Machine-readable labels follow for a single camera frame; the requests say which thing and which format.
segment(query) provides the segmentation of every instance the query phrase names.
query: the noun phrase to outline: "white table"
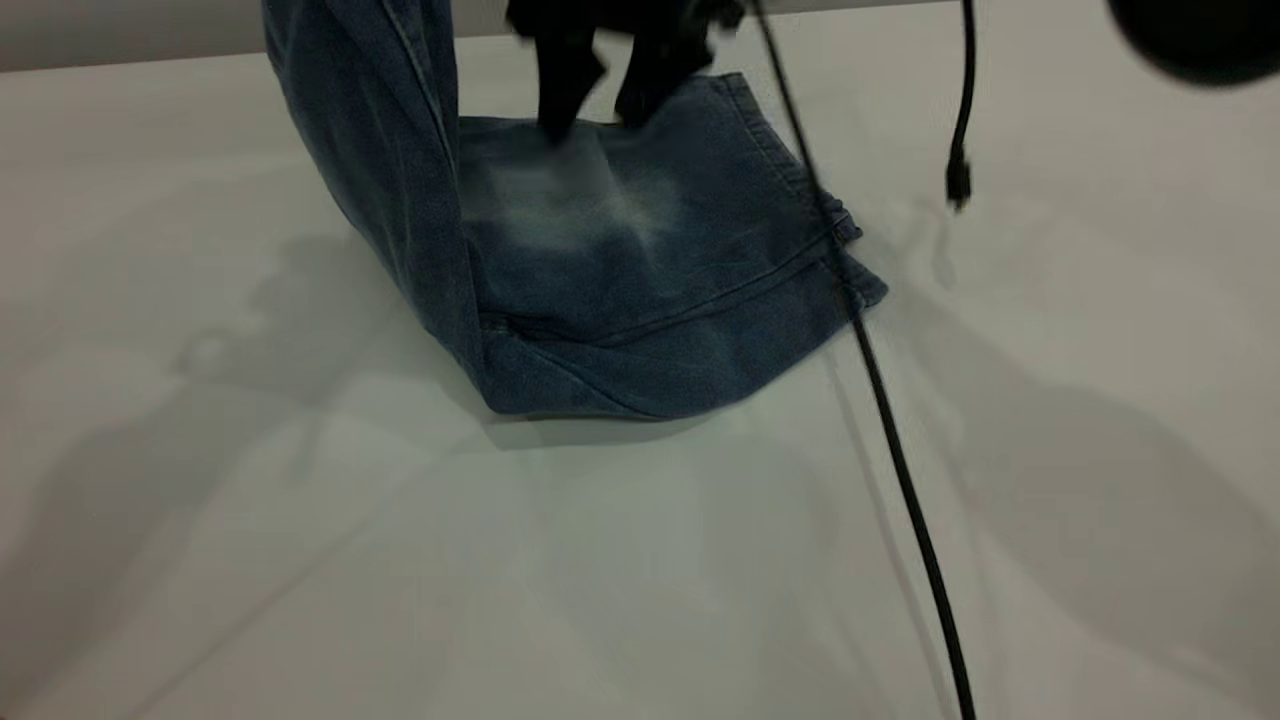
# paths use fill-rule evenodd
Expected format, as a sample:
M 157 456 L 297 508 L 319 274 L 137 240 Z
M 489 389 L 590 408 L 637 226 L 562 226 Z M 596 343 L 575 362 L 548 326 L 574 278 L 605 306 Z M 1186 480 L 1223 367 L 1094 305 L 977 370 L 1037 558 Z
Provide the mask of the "white table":
M 777 26 L 980 716 L 1280 716 L 1280 83 L 983 3 L 951 218 L 959 8 Z M 465 111 L 534 108 L 513 40 L 458 54 Z M 754 29 L 718 65 L 781 119 Z M 955 716 L 849 333 L 698 420 L 494 418 L 262 56 L 0 102 L 0 714 Z

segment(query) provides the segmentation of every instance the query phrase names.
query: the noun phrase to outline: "black cable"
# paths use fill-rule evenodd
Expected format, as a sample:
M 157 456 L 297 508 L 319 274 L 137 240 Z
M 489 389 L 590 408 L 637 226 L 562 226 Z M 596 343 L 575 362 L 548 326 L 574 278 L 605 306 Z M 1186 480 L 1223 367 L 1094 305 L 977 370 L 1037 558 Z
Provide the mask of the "black cable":
M 973 97 L 973 27 L 972 8 L 973 0 L 961 0 L 965 5 L 966 18 L 966 58 L 970 69 L 965 72 L 965 100 L 961 104 L 960 118 L 964 124 L 969 122 L 969 104 Z M 800 158 L 804 160 L 806 176 L 809 178 L 809 192 L 813 199 L 814 210 L 819 222 L 826 222 L 826 204 L 823 202 L 822 186 L 818 183 L 818 170 L 813 164 L 813 155 L 809 152 L 809 142 L 805 140 L 800 117 L 796 113 L 795 100 L 791 97 L 791 86 L 787 82 L 786 70 L 782 68 L 782 58 L 778 55 L 777 44 L 773 40 L 773 28 L 764 12 L 763 0 L 751 0 L 753 9 L 760 19 L 760 33 L 764 36 L 764 46 L 769 53 L 769 63 L 773 65 L 773 76 L 782 94 L 782 104 L 791 122 L 791 131 L 795 133 L 796 146 L 800 149 Z M 952 160 L 956 149 L 960 149 L 960 158 L 964 156 L 964 127 L 957 124 L 956 141 L 952 142 Z M 893 470 L 897 473 L 897 482 L 902 491 L 902 500 L 906 502 L 906 512 L 911 518 L 911 529 L 915 530 L 915 542 L 920 546 L 920 557 L 924 561 L 924 571 L 929 578 L 929 589 L 933 592 L 933 605 L 938 611 L 938 621 L 942 625 L 942 637 L 947 646 L 947 657 L 951 661 L 951 676 L 956 685 L 956 700 L 960 705 L 963 720 L 975 720 L 977 714 L 973 707 L 973 691 L 969 688 L 969 671 L 965 669 L 964 651 L 960 647 L 960 632 L 956 629 L 955 616 L 951 612 L 951 600 L 947 597 L 947 587 L 942 580 L 942 569 L 938 568 L 938 557 L 933 551 L 933 539 L 929 537 L 929 527 L 924 521 L 924 511 L 920 510 L 920 500 L 915 495 L 915 484 L 911 482 L 911 471 L 906 465 L 906 455 L 902 452 L 902 441 L 897 436 L 897 424 L 893 421 L 893 409 L 890 406 L 888 393 L 884 391 L 884 378 L 881 377 L 879 363 L 876 360 L 876 351 L 872 348 L 867 327 L 863 325 L 861 313 L 854 297 L 852 283 L 849 278 L 849 269 L 842 259 L 842 246 L 835 232 L 829 234 L 829 250 L 832 256 L 832 270 L 842 291 L 842 301 L 849 314 L 849 322 L 854 325 L 858 336 L 858 347 L 863 352 L 863 363 L 867 365 L 867 377 L 870 380 L 872 391 L 876 395 L 876 406 L 879 410 L 881 424 L 884 427 L 884 439 L 888 442 L 890 456 L 893 459 Z
M 956 211 L 964 208 L 973 195 L 973 177 L 969 172 L 969 159 L 964 154 L 964 133 L 969 129 L 969 111 L 973 110 L 973 83 L 978 70 L 978 42 L 974 29 L 973 0 L 960 0 L 964 10 L 964 91 L 960 94 L 960 113 L 956 115 L 956 129 L 951 135 L 951 156 L 947 159 L 947 201 Z

